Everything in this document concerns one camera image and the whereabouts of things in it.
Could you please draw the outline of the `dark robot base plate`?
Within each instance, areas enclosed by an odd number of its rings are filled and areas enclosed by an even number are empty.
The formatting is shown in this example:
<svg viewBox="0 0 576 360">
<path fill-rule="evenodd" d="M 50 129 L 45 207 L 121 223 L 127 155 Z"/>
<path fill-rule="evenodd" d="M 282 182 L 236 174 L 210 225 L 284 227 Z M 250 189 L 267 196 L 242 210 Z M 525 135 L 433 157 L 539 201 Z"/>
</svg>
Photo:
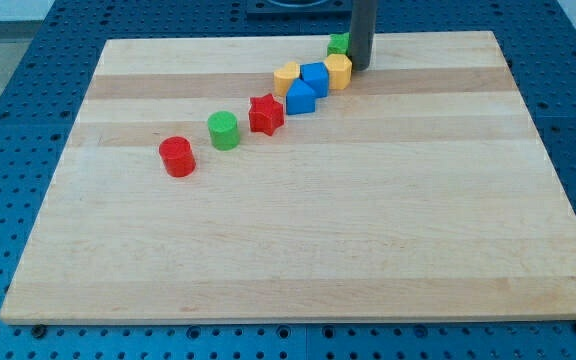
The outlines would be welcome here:
<svg viewBox="0 0 576 360">
<path fill-rule="evenodd" d="M 245 0 L 243 4 L 248 17 L 345 15 L 352 11 L 352 0 Z"/>
</svg>

